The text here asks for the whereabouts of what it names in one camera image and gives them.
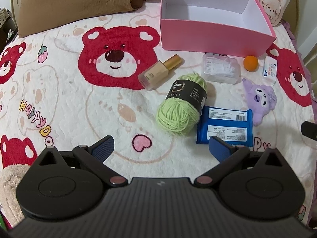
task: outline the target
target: yarn label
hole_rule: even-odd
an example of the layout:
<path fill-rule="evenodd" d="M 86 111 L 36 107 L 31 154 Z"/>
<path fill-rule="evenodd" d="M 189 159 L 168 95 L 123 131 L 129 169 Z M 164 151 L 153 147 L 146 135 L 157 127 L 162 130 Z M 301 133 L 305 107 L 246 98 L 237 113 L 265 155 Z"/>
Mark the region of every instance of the yarn label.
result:
<path fill-rule="evenodd" d="M 198 113 L 201 113 L 207 93 L 198 83 L 189 80 L 176 80 L 172 84 L 166 99 L 175 97 L 190 103 Z"/>
<path fill-rule="evenodd" d="M 246 111 L 235 111 L 219 108 L 209 108 L 209 118 L 218 120 L 248 121 Z"/>
<path fill-rule="evenodd" d="M 209 140 L 211 136 L 217 136 L 224 141 L 246 142 L 247 134 L 247 128 L 208 125 L 207 140 Z"/>

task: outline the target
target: foundation bottle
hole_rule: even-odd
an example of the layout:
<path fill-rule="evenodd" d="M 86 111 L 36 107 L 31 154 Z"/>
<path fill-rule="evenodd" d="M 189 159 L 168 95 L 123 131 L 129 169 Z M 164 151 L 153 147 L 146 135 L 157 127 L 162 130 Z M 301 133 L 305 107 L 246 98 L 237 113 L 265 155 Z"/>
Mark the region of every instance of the foundation bottle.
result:
<path fill-rule="evenodd" d="M 173 55 L 165 62 L 158 61 L 153 64 L 150 68 L 140 73 L 137 78 L 142 86 L 149 91 L 166 78 L 168 76 L 168 72 L 181 62 L 182 59 L 178 55 Z"/>

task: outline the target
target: green yarn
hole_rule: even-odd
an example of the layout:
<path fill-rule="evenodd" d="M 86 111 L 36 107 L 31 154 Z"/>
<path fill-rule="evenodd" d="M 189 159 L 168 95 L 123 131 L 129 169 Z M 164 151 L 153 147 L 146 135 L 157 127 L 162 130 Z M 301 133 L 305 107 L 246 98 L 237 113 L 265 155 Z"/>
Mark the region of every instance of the green yarn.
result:
<path fill-rule="evenodd" d="M 206 82 L 198 73 L 183 75 L 178 79 L 196 82 L 207 92 Z M 164 100 L 156 114 L 156 122 L 161 128 L 178 135 L 187 135 L 198 121 L 197 109 L 176 97 Z"/>

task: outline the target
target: purple plush toy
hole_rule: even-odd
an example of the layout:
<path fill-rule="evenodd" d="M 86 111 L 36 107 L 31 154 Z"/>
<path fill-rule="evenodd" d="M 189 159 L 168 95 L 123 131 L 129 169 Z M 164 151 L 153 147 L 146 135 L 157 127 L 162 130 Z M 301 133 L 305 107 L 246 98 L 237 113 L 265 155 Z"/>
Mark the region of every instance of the purple plush toy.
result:
<path fill-rule="evenodd" d="M 262 118 L 275 108 L 277 97 L 270 86 L 252 84 L 250 80 L 242 79 L 246 92 L 248 107 L 253 113 L 253 125 L 262 123 Z"/>

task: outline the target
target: open box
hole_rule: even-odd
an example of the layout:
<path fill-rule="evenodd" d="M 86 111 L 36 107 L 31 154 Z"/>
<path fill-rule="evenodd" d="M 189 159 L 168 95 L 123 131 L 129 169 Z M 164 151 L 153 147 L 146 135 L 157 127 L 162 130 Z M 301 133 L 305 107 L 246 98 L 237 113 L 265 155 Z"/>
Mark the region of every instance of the open box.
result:
<path fill-rule="evenodd" d="M 258 0 L 162 0 L 165 50 L 256 57 L 275 41 Z"/>

